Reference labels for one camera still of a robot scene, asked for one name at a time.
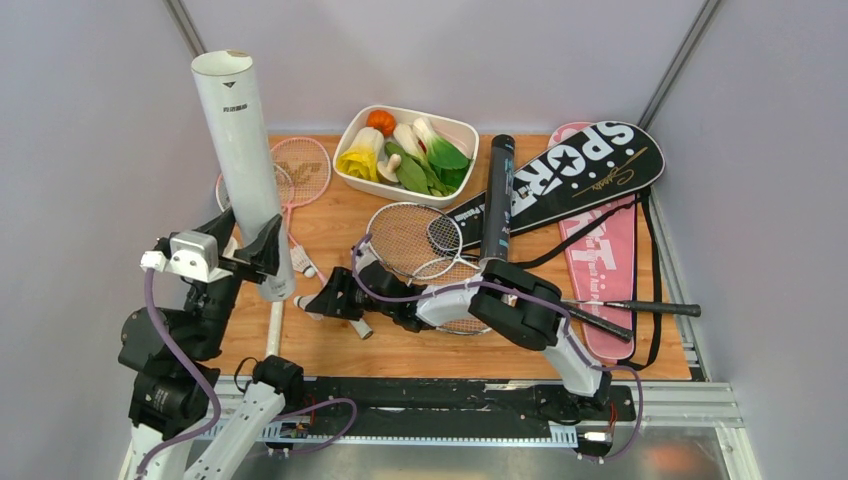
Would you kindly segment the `white shuttlecock tube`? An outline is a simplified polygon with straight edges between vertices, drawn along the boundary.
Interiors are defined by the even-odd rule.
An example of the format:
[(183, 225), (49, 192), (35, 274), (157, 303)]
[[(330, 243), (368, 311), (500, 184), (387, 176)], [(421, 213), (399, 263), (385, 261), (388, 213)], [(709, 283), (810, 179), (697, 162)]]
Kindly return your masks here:
[(284, 301), (296, 280), (254, 60), (241, 51), (218, 50), (194, 58), (191, 70), (243, 242), (254, 242), (269, 222), (278, 223), (271, 273), (259, 291), (267, 301)]

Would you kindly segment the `black shuttlecock tube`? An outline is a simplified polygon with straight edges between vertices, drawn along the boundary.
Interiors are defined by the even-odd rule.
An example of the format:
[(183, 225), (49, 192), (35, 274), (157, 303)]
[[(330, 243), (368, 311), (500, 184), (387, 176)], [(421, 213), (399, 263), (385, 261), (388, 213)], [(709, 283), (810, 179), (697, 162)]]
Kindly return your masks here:
[(492, 139), (480, 246), (481, 264), (493, 259), (506, 261), (508, 258), (514, 154), (514, 137), (498, 134)]

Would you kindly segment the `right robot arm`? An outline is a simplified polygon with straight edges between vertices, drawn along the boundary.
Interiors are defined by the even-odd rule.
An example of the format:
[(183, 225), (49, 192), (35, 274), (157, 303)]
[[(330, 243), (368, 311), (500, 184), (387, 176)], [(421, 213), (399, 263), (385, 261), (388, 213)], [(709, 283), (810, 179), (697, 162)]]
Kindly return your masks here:
[(554, 284), (504, 261), (451, 284), (405, 281), (373, 261), (337, 267), (319, 293), (296, 298), (309, 314), (359, 320), (380, 313), (413, 333), (473, 317), (512, 344), (541, 353), (571, 395), (573, 410), (595, 418), (611, 402), (611, 375), (576, 337)]

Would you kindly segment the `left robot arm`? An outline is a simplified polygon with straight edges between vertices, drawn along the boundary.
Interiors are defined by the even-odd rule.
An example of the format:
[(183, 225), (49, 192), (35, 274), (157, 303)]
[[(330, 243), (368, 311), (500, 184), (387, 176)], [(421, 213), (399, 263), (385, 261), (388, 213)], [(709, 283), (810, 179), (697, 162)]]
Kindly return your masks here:
[(236, 413), (193, 464), (191, 442), (219, 421), (214, 387), (221, 372), (206, 361), (221, 353), (223, 336), (245, 282), (269, 283), (282, 263), (281, 214), (232, 254), (230, 209), (193, 230), (158, 239), (140, 260), (145, 305), (121, 331), (118, 361), (134, 371), (129, 419), (137, 479), (229, 479), (262, 430), (306, 399), (301, 366), (270, 354), (257, 362)]

